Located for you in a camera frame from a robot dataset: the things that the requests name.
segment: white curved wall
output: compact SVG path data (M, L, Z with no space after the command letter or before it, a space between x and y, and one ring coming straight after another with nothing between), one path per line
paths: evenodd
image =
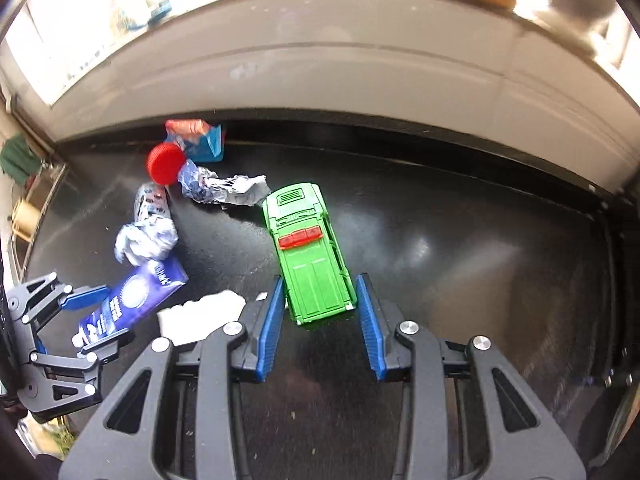
M387 116L495 140L614 191L640 160L640 114L590 64L450 0L222 0L144 34L52 107L6 44L0 66L55 140L216 108Z

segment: plastic wrapper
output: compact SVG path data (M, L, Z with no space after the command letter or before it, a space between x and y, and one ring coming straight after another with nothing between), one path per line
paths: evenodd
M155 182L147 182L138 188L133 207L134 222L140 222L153 215L171 218L166 191Z
M139 267L149 260L164 260L178 243L174 221L153 215L140 222L123 225L116 238L114 252L122 263L125 258Z
M219 162L224 156L225 135L220 126L202 119L169 119L164 123L166 142L180 146L195 162Z
M218 178L207 168L196 166L187 160L178 173L182 194L204 204L256 205L271 192L264 175L250 178L236 175Z

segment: crumpled aluminum foil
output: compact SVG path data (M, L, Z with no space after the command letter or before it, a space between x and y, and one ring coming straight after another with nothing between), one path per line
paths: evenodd
M133 203L133 221L140 222L153 215L171 218L169 202L164 186L155 182L146 182L138 188L136 193Z
M178 173L178 182L183 196L204 204L251 206L262 202L271 192L264 175L218 178L215 172L196 166L189 159Z
M164 260L178 243L174 221L159 215L123 225L116 237L114 252L122 263L126 258L139 267L149 260Z

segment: green cloth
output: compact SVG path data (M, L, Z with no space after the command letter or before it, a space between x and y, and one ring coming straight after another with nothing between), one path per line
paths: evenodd
M40 171L41 166L40 159L31 153L21 134L5 142L0 150L0 169L19 186L24 186L31 175Z

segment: crumpled paper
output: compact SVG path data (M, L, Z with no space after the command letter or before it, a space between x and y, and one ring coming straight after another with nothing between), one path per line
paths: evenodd
M264 175L250 178L236 175L218 178L207 168L196 166L187 159L178 173L182 195L204 204L256 205L271 192Z
M120 263L126 258L134 267L140 267L149 260L164 260L177 243L174 221L153 215L123 225L116 237L114 252Z

